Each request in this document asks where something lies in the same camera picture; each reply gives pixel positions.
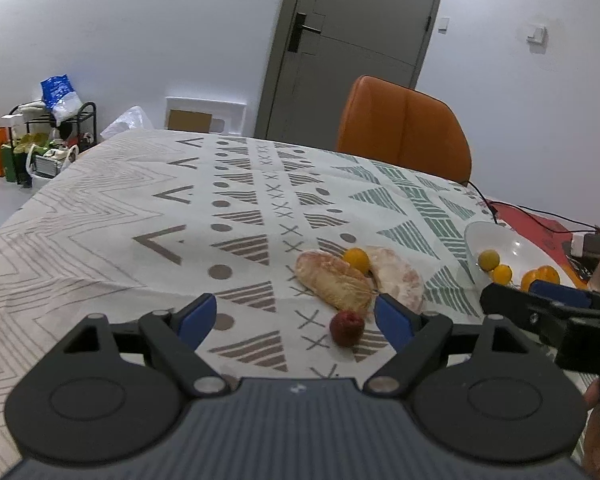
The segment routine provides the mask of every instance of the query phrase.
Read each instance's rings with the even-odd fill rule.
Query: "door frame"
[[[262,83],[260,103],[256,115],[256,125],[253,133],[253,136],[256,139],[267,138],[273,102],[278,87],[278,78],[280,76],[280,71],[282,70],[282,63],[285,59],[286,46],[289,41],[289,36],[291,35],[291,27],[296,16],[297,6],[298,0],[282,0],[280,5],[278,23],[276,24],[276,30],[271,42],[269,63],[267,64],[267,71],[265,72],[264,81]],[[415,88],[418,81],[418,76],[420,75],[420,69],[422,68],[427,48],[429,47],[431,35],[436,28],[435,23],[439,6],[440,0],[433,0],[431,10],[429,11],[429,28],[425,31],[425,35],[422,38],[422,45],[420,46],[420,51],[416,58],[416,66],[413,70],[413,75],[411,76],[409,88]]]

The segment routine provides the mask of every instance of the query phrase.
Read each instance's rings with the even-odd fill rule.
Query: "gray ribbed surface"
[[[427,441],[392,400],[350,380],[250,379],[195,403],[168,440],[116,465],[76,471],[25,461],[10,480],[584,480],[567,459],[475,465]]]

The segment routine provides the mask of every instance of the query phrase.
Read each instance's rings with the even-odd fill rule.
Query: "door handle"
[[[306,30],[307,32],[312,32],[314,34],[322,34],[321,30],[305,25],[305,20],[306,14],[304,12],[296,12],[296,18],[294,20],[294,25],[291,30],[291,37],[289,37],[289,46],[286,49],[287,52],[298,51],[298,48],[300,47],[300,38],[302,37],[303,30]]]

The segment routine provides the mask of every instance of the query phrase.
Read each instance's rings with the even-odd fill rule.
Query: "yellow fruit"
[[[511,267],[508,265],[499,265],[493,269],[493,281],[499,285],[508,285],[513,277]]]
[[[538,279],[538,269],[528,270],[525,272],[525,275],[522,276],[522,280],[520,281],[520,290],[523,292],[529,292],[529,287],[531,284]]]
[[[478,265],[482,270],[489,272],[500,265],[500,255],[493,249],[482,251],[478,256]]]
[[[543,265],[538,269],[538,280],[560,285],[560,274],[551,265]]]
[[[345,253],[342,255],[342,259],[354,269],[362,272],[362,274],[368,273],[369,267],[371,267],[369,257],[366,255],[365,251],[359,247],[354,247],[345,251]]]

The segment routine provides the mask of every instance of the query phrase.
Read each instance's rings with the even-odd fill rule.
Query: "human hand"
[[[587,409],[592,410],[584,434],[582,467],[596,480],[600,480],[600,379],[593,381],[584,393]]]

